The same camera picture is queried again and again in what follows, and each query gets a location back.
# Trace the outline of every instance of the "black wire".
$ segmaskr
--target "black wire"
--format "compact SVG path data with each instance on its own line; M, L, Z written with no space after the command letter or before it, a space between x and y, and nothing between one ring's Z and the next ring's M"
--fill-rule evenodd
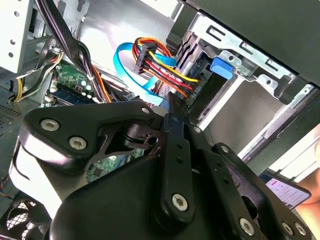
M117 98L120 100L120 102L128 101L128 99L125 98L125 95L124 95L125 92L120 92L117 89L114 89L112 86L110 87L110 89L111 89L111 91L114 92L114 94L117 96Z
M139 39L141 39L141 37L140 37L140 38L137 38L137 39L134 41L134 44L133 44L133 46L132 46L132 47L134 48L133 53L134 53L136 59L139 58L139 55L138 55L137 52L135 51L135 49L136 49L136 50L139 50L139 48L138 48L138 40L139 40ZM153 64L155 64L158 68L163 68L156 60L154 60L154 58L153 58L152 56L149 55L149 58L148 58L148 59L149 59ZM158 76L159 76L159 75L162 76L161 73L160 73L158 70L155 70L155 69L151 68L149 64L146 63L145 65L146 65L146 68L147 68L148 70L152 70L153 72L157 72L157 73L158 73ZM183 79L182 77L180 77L179 75L175 74L174 72L172 72L172 71L170 71L170 70L167 70L167 69L165 69L165 70L166 70L168 73L170 73L170 74L172 74L173 76L175 76L176 78L178 78L179 80L181 80L184 84L188 84L188 86L190 86L190 87L194 87L194 86L195 86L194 83ZM168 80L170 83L174 84L175 86L177 86L176 83L170 81L170 80L167 79L167 78L165 78L165 79ZM179 88L183 88L183 89L185 89L188 93L190 93L190 91L187 90L186 88L184 88L183 86L179 86Z
M13 200L12 197L10 197L8 194L4 193L3 189L1 188L1 184L2 186L6 183L6 181L9 179L9 176L5 176L1 181L0 181L0 196L7 198L7 199L11 199Z
M117 96L117 94L115 93L115 91L110 87L110 86L106 86L106 89L108 90L108 92L110 93L111 97L113 98L113 100L115 100L116 102L123 102L123 100Z
M26 77L21 78L21 82L22 82L22 90L26 85Z
M10 80L10 88L9 88L9 92L13 92L13 91L14 91L14 87L15 87L15 81Z
M35 3L57 43L72 63L83 72L84 69L79 60L78 44L53 0L35 0Z
M49 51L50 51L51 41L52 41L53 39L54 39L54 38L53 38L52 36L50 36L50 37L46 40L46 42L45 42L45 44L44 44L44 46L43 46L43 48L42 48L42 50L41 50L41 53L40 53L40 55L39 55L38 62L37 62L37 64L36 64L35 68L34 68L35 71L39 70L39 69L44 65L44 63L45 63L45 61L46 61L46 59L47 59L47 55L48 55L48 53L49 53Z
M44 66L44 68L43 68L42 71L41 71L41 74L40 74L40 77L39 77L38 81L35 83L35 85L34 85L32 88L30 88L28 91L22 93L22 98L25 97L25 96L27 96L27 95L29 95L29 94L31 94L34 90L38 89L38 87L40 86L43 78L45 77L46 71L47 71L49 68L51 68L52 65L53 65L53 64L48 64L48 65Z

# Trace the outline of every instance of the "silver screw head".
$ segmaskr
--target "silver screw head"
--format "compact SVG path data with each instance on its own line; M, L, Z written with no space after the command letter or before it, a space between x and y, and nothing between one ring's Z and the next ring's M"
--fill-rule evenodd
M172 203L181 212L184 212L188 209L187 200L179 193L176 193L172 196Z
M150 111L149 111L147 108L145 108L145 107L142 108L142 111L143 111L145 114L149 114L149 113L150 113Z
M283 226L283 228L284 228L284 230L289 234L289 235L291 235L291 236L293 236L294 235L294 231L292 230L292 228L288 225L288 223L286 223L286 222L282 222L282 226Z
M52 48L52 51L53 51L54 53L56 53L56 54L62 53L62 49L59 48L59 47L54 47L54 48Z
M242 230L248 234L249 236L253 236L255 235L255 229L254 227L252 226L252 224L245 218L240 218L240 226L242 228Z
M229 152L229 149L228 149L226 146L222 146L221 149L222 149L225 153L228 153L228 152Z
M87 147L87 142L81 137L74 136L70 138L69 144L72 148L77 149L77 150L82 150Z
M193 129L199 134L201 133L201 129L197 126L194 126Z
M49 132L57 131L60 128L60 125L57 121L52 119L45 119L42 120L40 123L41 127Z
M301 233L303 236L307 235L306 230L299 223L296 222L294 225L296 229L299 231L299 233Z

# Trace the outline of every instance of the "cable bundle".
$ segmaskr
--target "cable bundle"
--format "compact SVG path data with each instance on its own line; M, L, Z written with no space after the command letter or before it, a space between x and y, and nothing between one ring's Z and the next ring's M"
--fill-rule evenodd
M52 36L63 52L77 69L92 82L97 100L101 103L113 102L100 74L91 63L91 56L87 46L74 39L53 0L35 0L35 2Z
M145 43L154 43L157 45L157 51L161 55L169 58L173 57L167 47L157 39L151 37L140 37L137 38L132 45L132 55L135 63L137 63L140 56L141 46ZM156 94L159 93L163 84L166 84L187 98L188 94L193 91L195 86L194 83L198 82L197 79L186 77L170 66L164 64L152 51L148 52L148 56L144 60L142 69L146 73L149 73L160 80L153 90Z
M8 194L5 194L3 191L4 188L4 184L6 183L6 181L8 181L9 179L9 175L5 176L1 181L0 181L0 196L5 197L7 199L13 199L12 197L10 197Z

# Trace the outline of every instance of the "orange wire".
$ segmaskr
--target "orange wire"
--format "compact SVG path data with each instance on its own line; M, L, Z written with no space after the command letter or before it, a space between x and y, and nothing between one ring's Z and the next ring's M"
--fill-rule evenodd
M175 89L177 92L181 93L185 98L187 98L187 94L185 94L182 90L180 90L179 88L177 88L176 86L174 86L173 84L167 82L165 79L163 79L162 77L158 77L155 73L149 71L148 69L143 68L143 71L145 71L148 74L151 74L152 76L158 78L161 82L167 84L168 86L170 86L171 88Z
M98 73L98 71L97 71L97 69L96 69L95 66L92 65L92 68L93 68L95 74L98 76L98 81L99 81L99 83L100 83L100 86L101 86L101 88L102 88L102 91L103 91L103 94L104 94L104 96L105 96L106 101L107 101L108 103L112 103L113 101L112 101L109 93L107 92L107 90L106 90L106 88L105 88L104 82L103 82L100 74Z
M135 62L137 62L137 58L135 56L135 52L134 52L134 46L132 45L132 48L131 48L131 51L132 51L132 55L133 55L133 59ZM155 73L149 71L148 69L145 69L143 68L142 69L143 71L145 71L146 73L156 77L157 79L159 79L161 82L163 82L164 84L167 84L168 86L170 86L171 88L175 89L177 92L181 93L185 98L187 98L187 94L185 94L182 90L180 90L179 88L177 88L176 86L174 86L173 84L167 82L165 79L161 78L161 77L158 77Z

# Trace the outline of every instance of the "black plastic arm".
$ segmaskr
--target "black plastic arm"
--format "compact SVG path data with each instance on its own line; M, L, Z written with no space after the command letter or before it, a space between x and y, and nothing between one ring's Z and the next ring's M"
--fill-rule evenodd
M309 229L228 146L211 148L186 118L176 112L159 116L138 101L31 111L18 146L60 174L84 174L102 158L145 150L67 197L50 239L104 239L107 233L110 240L311 239ZM73 137L85 147L72 147Z

